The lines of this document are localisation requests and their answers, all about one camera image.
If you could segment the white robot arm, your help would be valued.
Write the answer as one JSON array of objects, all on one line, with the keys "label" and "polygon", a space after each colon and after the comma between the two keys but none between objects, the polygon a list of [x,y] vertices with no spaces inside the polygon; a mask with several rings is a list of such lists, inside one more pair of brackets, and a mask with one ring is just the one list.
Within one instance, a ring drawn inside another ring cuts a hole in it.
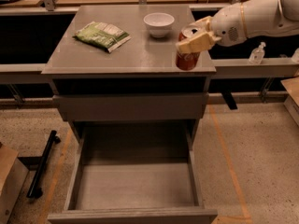
[{"label": "white robot arm", "polygon": [[299,0],[249,0],[235,3],[191,23],[195,34],[177,42],[182,54],[202,52],[215,44],[231,47],[256,36],[297,35]]}]

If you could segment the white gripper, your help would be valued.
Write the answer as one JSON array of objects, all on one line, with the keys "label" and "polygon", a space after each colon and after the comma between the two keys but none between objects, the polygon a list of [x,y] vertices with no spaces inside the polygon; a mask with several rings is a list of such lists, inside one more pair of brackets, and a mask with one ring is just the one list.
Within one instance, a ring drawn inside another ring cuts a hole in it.
[{"label": "white gripper", "polygon": [[217,42],[220,46],[231,47],[247,40],[244,28],[242,3],[236,3],[219,10],[213,17],[206,16],[194,25],[206,32],[177,42],[181,54],[197,53],[211,49]]}]

